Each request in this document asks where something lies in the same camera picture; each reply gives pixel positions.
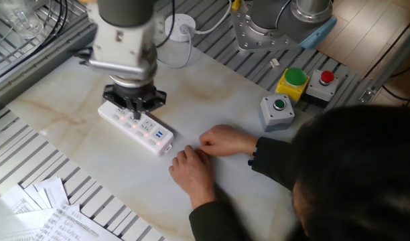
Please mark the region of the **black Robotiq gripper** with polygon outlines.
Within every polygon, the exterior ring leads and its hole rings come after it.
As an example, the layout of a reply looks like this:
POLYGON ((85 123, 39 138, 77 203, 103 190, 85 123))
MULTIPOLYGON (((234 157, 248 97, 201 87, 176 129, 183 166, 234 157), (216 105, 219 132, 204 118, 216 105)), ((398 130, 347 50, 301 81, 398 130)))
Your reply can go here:
POLYGON ((133 113, 139 120, 145 112, 152 112, 165 105, 167 94, 157 90, 153 84, 140 87, 124 87, 118 84, 106 85, 102 97, 121 109, 133 113))

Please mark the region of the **person's left hand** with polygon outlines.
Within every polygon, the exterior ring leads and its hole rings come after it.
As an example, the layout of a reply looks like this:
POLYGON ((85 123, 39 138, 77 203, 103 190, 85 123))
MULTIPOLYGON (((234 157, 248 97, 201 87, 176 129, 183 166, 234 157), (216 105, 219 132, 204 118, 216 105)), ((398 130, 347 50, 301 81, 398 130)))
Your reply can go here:
POLYGON ((214 171, 205 152, 187 145, 173 158, 169 173, 187 193, 193 209, 217 200, 214 171))

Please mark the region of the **person's right hand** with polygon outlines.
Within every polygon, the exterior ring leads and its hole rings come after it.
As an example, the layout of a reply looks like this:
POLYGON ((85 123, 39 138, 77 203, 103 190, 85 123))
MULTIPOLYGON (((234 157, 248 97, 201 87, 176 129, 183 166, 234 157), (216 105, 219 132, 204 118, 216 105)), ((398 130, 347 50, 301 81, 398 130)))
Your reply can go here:
POLYGON ((252 156, 258 138, 237 131, 230 125, 216 125, 200 135, 200 150, 216 157, 243 153, 252 156))

